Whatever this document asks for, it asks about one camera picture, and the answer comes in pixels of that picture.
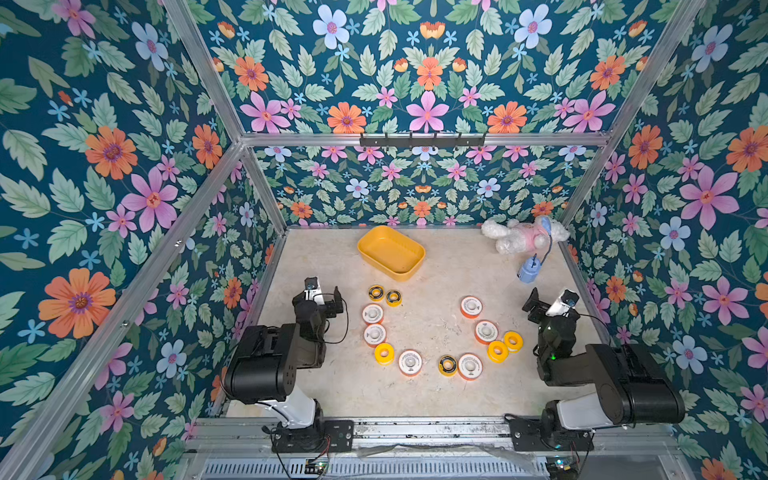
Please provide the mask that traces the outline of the yellow plastic storage box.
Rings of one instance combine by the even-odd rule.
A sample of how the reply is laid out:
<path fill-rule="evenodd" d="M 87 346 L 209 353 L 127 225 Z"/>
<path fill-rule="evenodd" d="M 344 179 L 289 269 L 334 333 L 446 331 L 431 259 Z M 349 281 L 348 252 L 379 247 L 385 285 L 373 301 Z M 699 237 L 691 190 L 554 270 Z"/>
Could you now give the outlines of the yellow plastic storage box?
<path fill-rule="evenodd" d="M 410 280 L 426 258 L 424 246 L 388 226 L 369 230 L 357 249 L 368 264 L 398 282 Z"/>

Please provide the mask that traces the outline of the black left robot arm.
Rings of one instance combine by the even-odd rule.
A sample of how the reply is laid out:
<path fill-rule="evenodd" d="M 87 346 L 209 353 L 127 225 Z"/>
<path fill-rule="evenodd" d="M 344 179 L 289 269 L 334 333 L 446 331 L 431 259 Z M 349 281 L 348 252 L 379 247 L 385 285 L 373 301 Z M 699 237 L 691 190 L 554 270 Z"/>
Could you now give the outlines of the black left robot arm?
<path fill-rule="evenodd" d="M 319 427 L 322 408 L 298 386 L 300 370 L 323 366 L 329 321 L 345 312 L 340 291 L 306 288 L 292 299 L 295 321 L 280 326 L 247 327 L 223 377 L 230 400 L 264 407 L 284 427 Z"/>

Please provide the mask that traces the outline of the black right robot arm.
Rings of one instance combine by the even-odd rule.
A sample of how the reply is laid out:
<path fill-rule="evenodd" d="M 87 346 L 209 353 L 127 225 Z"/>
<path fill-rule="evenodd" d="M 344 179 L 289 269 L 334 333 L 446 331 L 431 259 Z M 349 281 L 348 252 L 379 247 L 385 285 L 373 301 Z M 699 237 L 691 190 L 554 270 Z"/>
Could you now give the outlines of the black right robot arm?
<path fill-rule="evenodd" d="M 578 300 L 578 294 L 565 289 L 550 304 L 534 288 L 522 306 L 537 325 L 533 355 L 540 380 L 549 387 L 594 387 L 578 398 L 548 402 L 540 417 L 542 432 L 682 422 L 682 396 L 645 346 L 587 344 L 584 352 L 573 352 L 581 318 Z"/>

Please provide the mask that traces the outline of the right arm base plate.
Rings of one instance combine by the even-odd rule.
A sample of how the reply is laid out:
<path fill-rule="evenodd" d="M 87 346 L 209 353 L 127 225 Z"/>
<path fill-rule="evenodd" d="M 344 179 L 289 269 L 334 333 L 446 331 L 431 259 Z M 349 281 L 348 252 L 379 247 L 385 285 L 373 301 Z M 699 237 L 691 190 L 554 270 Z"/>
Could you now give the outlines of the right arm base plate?
<path fill-rule="evenodd" d="M 588 452 L 594 449 L 589 430 L 567 430 L 556 421 L 505 414 L 512 445 L 517 452 Z"/>

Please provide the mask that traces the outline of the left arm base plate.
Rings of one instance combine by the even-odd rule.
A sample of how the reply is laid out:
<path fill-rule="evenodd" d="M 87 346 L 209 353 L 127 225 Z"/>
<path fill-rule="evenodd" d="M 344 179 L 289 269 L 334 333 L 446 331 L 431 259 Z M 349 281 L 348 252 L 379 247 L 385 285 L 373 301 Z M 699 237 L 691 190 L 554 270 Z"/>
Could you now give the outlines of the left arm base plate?
<path fill-rule="evenodd" d="M 352 450 L 355 423 L 324 420 L 298 429 L 277 427 L 272 438 L 274 453 L 345 453 Z"/>

